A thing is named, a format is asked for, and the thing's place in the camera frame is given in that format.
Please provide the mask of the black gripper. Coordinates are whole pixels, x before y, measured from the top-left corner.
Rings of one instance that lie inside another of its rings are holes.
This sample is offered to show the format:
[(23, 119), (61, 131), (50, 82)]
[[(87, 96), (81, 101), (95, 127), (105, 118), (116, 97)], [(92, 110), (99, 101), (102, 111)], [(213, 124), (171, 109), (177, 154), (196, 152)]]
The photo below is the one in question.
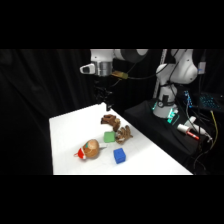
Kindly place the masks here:
[(110, 109), (114, 105), (114, 100), (112, 99), (109, 102), (109, 97), (112, 92), (109, 90), (109, 78), (108, 77), (99, 77), (96, 76), (94, 78), (94, 96), (98, 104), (104, 102), (106, 103), (106, 111), (110, 111)]

